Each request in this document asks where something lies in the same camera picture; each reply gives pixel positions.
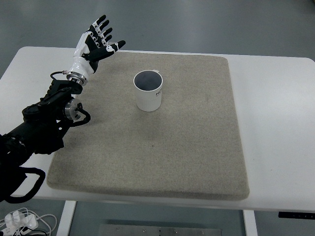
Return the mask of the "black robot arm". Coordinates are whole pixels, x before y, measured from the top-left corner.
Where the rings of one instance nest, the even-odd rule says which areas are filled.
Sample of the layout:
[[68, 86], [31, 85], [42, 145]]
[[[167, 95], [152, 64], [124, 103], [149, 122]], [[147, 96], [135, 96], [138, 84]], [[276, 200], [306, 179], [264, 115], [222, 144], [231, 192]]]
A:
[[46, 95], [23, 111], [23, 123], [0, 138], [0, 169], [16, 170], [33, 154], [51, 154], [63, 148], [63, 137], [71, 127], [88, 123], [91, 116], [74, 98], [98, 68], [98, 63], [125, 45], [109, 44], [112, 28], [105, 15], [82, 34], [73, 55], [73, 65], [62, 71], [66, 80], [52, 79]]

